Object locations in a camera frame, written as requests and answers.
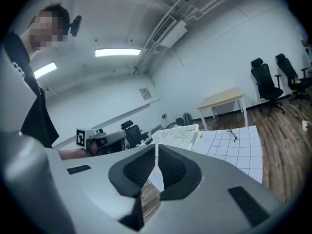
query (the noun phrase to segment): eyeglasses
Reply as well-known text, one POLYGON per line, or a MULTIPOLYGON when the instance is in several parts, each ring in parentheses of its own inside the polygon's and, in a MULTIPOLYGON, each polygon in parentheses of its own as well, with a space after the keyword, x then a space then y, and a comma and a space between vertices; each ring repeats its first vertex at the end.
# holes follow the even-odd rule
POLYGON ((234 136, 234 142, 235 142, 236 140, 238 140, 236 134, 233 133, 232 129, 230 129, 228 132, 230 132, 231 134, 233 134, 233 136, 234 136))

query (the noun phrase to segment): office chair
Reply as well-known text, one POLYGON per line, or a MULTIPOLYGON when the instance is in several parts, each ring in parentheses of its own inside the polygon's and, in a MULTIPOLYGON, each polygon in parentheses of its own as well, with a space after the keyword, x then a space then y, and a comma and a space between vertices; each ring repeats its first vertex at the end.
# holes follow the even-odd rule
POLYGON ((274 82, 272 80, 269 66, 266 63, 263 63, 263 60, 258 58, 256 60, 253 60, 251 62, 252 64, 252 75, 257 81, 258 85, 258 91, 260 98, 264 98, 266 100, 269 100, 268 103, 265 103, 266 105, 270 106, 270 110, 268 112, 268 117, 270 116, 270 112, 273 107, 278 108, 282 110, 283 114, 285 113, 284 109, 279 107, 282 103, 277 102, 275 99, 280 97, 284 91, 279 88, 279 77, 281 75, 275 75, 277 77, 278 82, 278 88, 274 86, 274 82))
POLYGON ((148 132, 141 134, 141 131, 137 125, 133 125, 131 120, 121 124, 121 129, 126 132, 126 140, 129 142, 130 148, 135 148, 142 140, 148 138, 148 132))
POLYGON ((310 100, 310 96, 307 95, 305 92, 305 90, 309 88, 312 84, 312 78, 306 78, 306 70, 308 68, 301 69, 301 71, 303 71, 304 78, 298 79, 298 74, 294 70, 290 61, 285 58, 284 54, 279 54, 275 58, 278 67, 287 77, 289 88, 294 91, 293 94, 295 95, 295 97, 290 99, 289 102, 291 103, 294 99, 300 99, 299 108, 301 108, 302 100, 305 99, 311 102, 312 105, 312 100, 310 100))

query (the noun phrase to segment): air vent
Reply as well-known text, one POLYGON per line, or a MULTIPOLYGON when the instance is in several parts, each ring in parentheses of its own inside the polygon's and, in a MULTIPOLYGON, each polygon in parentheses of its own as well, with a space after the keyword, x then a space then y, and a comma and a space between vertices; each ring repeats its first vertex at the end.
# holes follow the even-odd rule
POLYGON ((176 20, 173 17, 166 16, 156 33, 153 35, 152 41, 160 42, 175 24, 176 20))
POLYGON ((180 20, 159 42, 160 45, 171 48, 186 32, 186 23, 180 20))

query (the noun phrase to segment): ceiling light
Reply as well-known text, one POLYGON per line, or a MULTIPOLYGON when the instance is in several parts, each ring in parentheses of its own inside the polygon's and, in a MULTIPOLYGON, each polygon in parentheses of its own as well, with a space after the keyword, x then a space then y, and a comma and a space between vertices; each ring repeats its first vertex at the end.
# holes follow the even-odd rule
POLYGON ((54 62, 44 66, 43 68, 38 69, 34 72, 35 78, 38 79, 39 77, 45 75, 46 73, 51 72, 52 70, 55 70, 57 67, 54 62))
POLYGON ((140 49, 97 49, 96 57, 105 56, 137 56, 140 49))

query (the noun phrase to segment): white table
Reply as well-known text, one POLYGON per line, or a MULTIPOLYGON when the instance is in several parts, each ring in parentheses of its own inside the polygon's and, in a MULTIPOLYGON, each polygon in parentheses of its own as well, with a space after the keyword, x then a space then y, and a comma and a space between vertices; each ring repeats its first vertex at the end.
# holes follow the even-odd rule
POLYGON ((226 91, 223 91, 221 93, 205 98, 204 101, 201 103, 201 105, 197 108, 200 111, 200 117, 203 122, 205 130, 207 131, 208 127, 207 127, 202 109, 210 107, 213 113, 213 117, 215 118, 215 112, 214 112, 213 107, 220 106, 220 105, 223 105, 232 101, 236 101, 236 100, 238 101, 240 111, 244 113, 245 127, 248 127, 248 119, 247 119, 246 105, 244 101, 244 93, 238 87, 234 87, 226 91))

